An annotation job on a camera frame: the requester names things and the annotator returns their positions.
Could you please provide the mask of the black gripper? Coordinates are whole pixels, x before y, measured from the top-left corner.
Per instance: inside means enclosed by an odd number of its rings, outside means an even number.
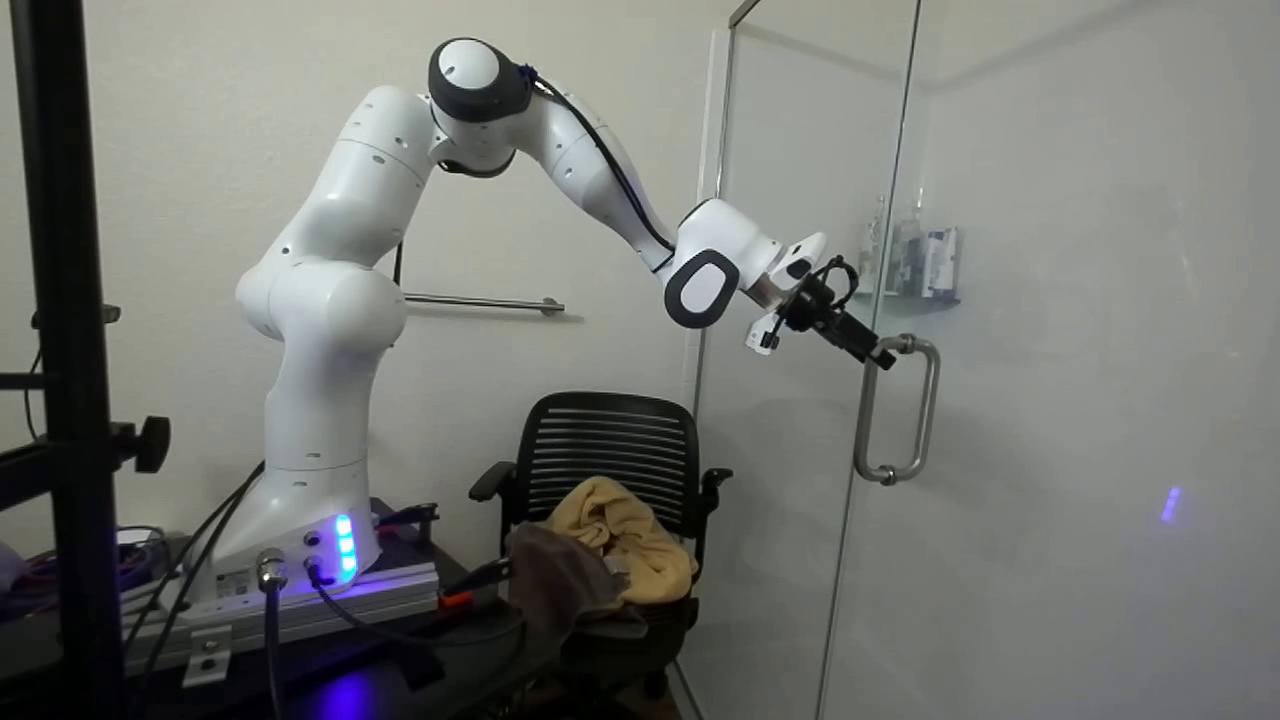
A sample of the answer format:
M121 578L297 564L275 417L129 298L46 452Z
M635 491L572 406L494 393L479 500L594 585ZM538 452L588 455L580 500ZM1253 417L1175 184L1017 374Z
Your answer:
M880 338L863 340L863 328L845 311L853 294L858 268L850 262L827 262L797 289L781 315L791 333L820 333L838 350L858 352L861 365L890 374L897 365L891 350L886 350Z

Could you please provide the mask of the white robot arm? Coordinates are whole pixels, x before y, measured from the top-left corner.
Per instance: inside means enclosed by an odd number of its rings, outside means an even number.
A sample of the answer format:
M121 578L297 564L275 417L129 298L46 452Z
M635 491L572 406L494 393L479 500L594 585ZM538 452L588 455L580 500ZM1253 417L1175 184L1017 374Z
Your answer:
M761 304L752 352L815 333L886 370L891 352L823 283L815 236L781 244L723 202L667 224L614 137L498 44L458 36L430 57L430 89L373 89L345 119L307 202L235 282L243 321L282 343L265 398L265 476L213 548L221 579L275 554L294 579L359 579L382 560L370 504L370 406L405 333L405 298L382 262L405 240L437 172L498 176L513 161L614 230L659 282L666 311L708 328L737 298Z

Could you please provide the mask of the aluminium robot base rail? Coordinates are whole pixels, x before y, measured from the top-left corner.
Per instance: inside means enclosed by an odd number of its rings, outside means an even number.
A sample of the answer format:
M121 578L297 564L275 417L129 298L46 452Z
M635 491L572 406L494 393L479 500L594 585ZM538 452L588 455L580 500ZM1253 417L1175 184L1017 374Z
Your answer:
M282 592L282 641L316 641L345 634L330 607L338 600L359 624L387 624L430 616L442 600L442 572L431 560L364 572L351 585L294 579ZM162 607L126 650L126 670L178 670L204 653L257 653L265 645L265 595L257 587L221 600L189 600L179 614Z

